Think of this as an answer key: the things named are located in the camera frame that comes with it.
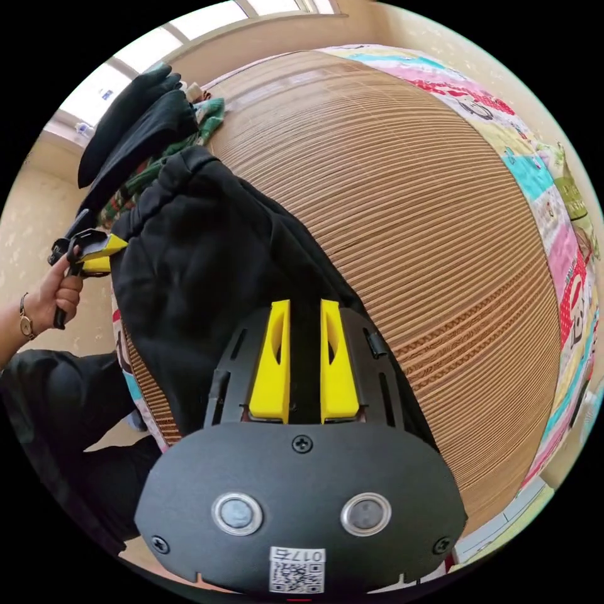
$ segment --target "qr code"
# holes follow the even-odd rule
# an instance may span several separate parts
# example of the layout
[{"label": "qr code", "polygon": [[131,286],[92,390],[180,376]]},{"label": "qr code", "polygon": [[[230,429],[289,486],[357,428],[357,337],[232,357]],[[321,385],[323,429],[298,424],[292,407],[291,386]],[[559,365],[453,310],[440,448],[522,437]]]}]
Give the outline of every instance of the qr code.
[{"label": "qr code", "polygon": [[273,593],[323,593],[325,553],[274,548],[271,552],[269,590]]}]

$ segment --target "wrist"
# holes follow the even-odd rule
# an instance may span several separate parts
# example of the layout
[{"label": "wrist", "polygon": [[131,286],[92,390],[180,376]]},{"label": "wrist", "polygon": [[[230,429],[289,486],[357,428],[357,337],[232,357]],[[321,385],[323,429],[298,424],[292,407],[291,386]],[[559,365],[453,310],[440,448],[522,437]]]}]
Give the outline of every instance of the wrist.
[{"label": "wrist", "polygon": [[44,325],[44,313],[38,292],[34,291],[25,294],[25,297],[23,298],[23,311],[31,322],[31,328],[35,336],[39,336],[48,329],[48,327]]}]

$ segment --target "patchwork bedspread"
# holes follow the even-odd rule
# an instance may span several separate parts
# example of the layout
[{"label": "patchwork bedspread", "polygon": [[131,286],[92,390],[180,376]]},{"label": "patchwork bedspread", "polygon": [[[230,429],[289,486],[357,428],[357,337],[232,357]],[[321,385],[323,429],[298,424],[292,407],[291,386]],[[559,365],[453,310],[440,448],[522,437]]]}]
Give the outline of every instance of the patchwork bedspread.
[{"label": "patchwork bedspread", "polygon": [[594,257],[599,258],[600,252],[589,214],[566,165],[564,149],[538,140],[503,100],[428,55],[381,45],[321,51],[359,61],[439,98],[492,146],[532,210],[558,301],[560,368],[550,419],[524,488],[568,431],[582,387],[591,375],[598,326]]}]

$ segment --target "folded clothes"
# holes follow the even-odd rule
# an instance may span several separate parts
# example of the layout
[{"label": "folded clothes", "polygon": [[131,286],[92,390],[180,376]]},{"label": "folded clothes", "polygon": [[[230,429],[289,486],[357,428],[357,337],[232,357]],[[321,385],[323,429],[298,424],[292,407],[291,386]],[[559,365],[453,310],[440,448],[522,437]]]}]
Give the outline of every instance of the folded clothes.
[{"label": "folded clothes", "polygon": [[197,132],[169,145],[159,157],[151,157],[142,162],[101,210],[98,226],[110,229],[124,212],[132,209],[138,203],[141,193],[157,178],[171,155],[193,145],[206,145],[224,120],[225,100],[218,98],[202,101],[193,105],[193,110],[198,123]]},{"label": "folded clothes", "polygon": [[122,136],[165,93],[180,88],[180,74],[160,65],[138,75],[122,90],[96,125],[96,133],[82,154],[77,185],[88,187],[98,176]]},{"label": "folded clothes", "polygon": [[[78,213],[88,209],[94,219],[141,162],[161,154],[168,145],[190,137],[198,128],[195,112],[185,93],[182,90],[165,93],[122,136],[103,164]],[[102,131],[97,130],[95,136],[100,133]]]}]

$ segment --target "black sweatpants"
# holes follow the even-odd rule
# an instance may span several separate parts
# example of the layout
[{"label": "black sweatpants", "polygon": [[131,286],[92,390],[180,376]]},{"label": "black sweatpants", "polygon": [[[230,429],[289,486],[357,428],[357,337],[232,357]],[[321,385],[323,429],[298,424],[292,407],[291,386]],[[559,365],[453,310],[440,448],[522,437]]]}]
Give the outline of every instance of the black sweatpants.
[{"label": "black sweatpants", "polygon": [[138,536],[134,514],[161,455],[151,436],[85,450],[134,410],[115,353],[28,350],[5,367],[1,394],[41,481],[99,545],[117,555]]}]

